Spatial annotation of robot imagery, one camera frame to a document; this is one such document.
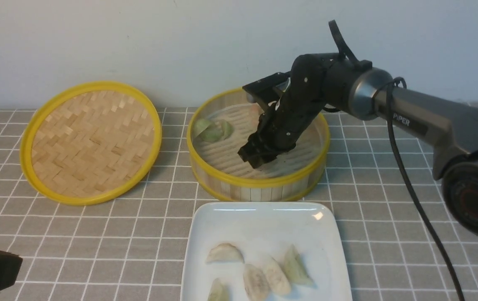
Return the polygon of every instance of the woven bamboo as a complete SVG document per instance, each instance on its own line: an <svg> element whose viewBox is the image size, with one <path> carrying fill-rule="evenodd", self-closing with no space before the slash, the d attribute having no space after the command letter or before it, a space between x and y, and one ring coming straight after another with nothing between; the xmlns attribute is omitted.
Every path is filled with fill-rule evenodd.
<svg viewBox="0 0 478 301"><path fill-rule="evenodd" d="M237 89L205 103L189 124L187 140L193 173L201 186L219 200L297 200L313 189L323 175L330 133L321 115L301 135L291 152L258 169L243 162L237 151L256 131L260 112L259 106L248 103L247 94ZM226 120L233 126L233 134L216 143L192 139L193 124L199 118Z"/></svg>
<svg viewBox="0 0 478 301"><path fill-rule="evenodd" d="M68 99L40 124L31 164L54 193L90 198L126 185L153 150L155 121L147 107L117 91Z"/></svg>

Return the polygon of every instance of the bamboo steamer lid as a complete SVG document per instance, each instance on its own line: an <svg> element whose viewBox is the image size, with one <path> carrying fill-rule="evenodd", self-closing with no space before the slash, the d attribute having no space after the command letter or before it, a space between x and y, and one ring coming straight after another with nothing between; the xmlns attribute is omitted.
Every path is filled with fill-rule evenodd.
<svg viewBox="0 0 478 301"><path fill-rule="evenodd" d="M256 131L258 105L247 101L247 93L235 89L216 95L199 108L187 133L193 174L212 196L223 201L279 202L298 200L318 183L325 170L330 142L328 124L317 116L297 141L295 149L281 154L273 162L252 169L237 151L248 136ZM208 143L196 137L193 127L197 120L225 120L234 131L227 139Z"/></svg>
<svg viewBox="0 0 478 301"><path fill-rule="evenodd" d="M161 145L157 110L140 91L90 82L49 101L23 135L20 161L44 196L72 205L106 202L135 186Z"/></svg>

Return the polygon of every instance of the black cable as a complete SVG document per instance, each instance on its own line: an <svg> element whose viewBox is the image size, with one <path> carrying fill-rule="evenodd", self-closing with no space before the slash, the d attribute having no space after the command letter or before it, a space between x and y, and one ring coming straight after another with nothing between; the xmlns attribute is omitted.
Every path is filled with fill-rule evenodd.
<svg viewBox="0 0 478 301"><path fill-rule="evenodd" d="M401 172L401 175L403 177L404 183L408 189L408 192L413 200L413 203L415 204L415 207L417 208L419 215L421 216L421 219L423 219L423 222L425 223L428 232L432 236L432 239L436 243L436 246L440 250L440 253L443 257L443 260L445 261L445 264L447 265L447 270L449 270L449 274L451 275L451 278L453 279L453 283L455 285L455 290L458 295L458 299L460 301L465 301L464 294L462 292L462 287L460 285L460 282L458 280L458 276L456 276L456 271L455 268L453 267L453 263L451 263L451 259L449 258L449 255L447 254L447 251L445 250L445 247L443 246L443 243L441 242L440 238L436 234L436 231L434 230L434 227L432 227L432 224L430 223L430 220L428 220L428 217L425 213L425 210L423 210L423 207L421 206L419 199L417 197L417 194L415 193L415 190L413 189L412 183L409 180L408 174L406 172L406 169L404 168L403 160L401 158L401 154L399 152L399 149L397 147L397 143L395 141L395 135L393 131L393 111L392 111L392 103L393 103L393 89L395 87L398 87L399 84L403 85L403 88L407 88L406 82L404 78L402 77L397 77L392 80L392 82L388 83L387 85L387 90L386 90L386 108L387 108L387 113L386 113L386 121L388 122L388 134L389 134L389 143L392 146L392 151L393 155L395 156L395 160L397 161L397 165L399 168L399 171Z"/></svg>

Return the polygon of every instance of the white wall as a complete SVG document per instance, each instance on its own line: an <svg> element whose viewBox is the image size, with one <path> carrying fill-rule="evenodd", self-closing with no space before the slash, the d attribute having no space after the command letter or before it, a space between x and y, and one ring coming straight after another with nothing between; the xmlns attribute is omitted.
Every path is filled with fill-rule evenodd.
<svg viewBox="0 0 478 301"><path fill-rule="evenodd" d="M93 80L197 106L335 52L331 19L359 59L409 88L478 100L478 0L0 0L0 108Z"/></svg>

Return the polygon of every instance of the bamboo steamer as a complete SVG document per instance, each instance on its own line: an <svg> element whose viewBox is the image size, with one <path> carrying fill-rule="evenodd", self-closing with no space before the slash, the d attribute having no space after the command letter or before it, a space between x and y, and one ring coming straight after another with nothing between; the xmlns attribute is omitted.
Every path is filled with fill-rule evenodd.
<svg viewBox="0 0 478 301"><path fill-rule="evenodd" d="M239 88L209 99L191 118L187 145L193 174L204 190L216 199L296 201L307 195L323 175L330 131L321 114L304 131L291 152L281 154L258 169L252 169L248 162L241 160L237 151L256 131L261 112L257 104L247 101L247 93ZM204 142L199 137L193 139L193 125L199 118L226 120L234 127L233 134L215 143Z"/></svg>

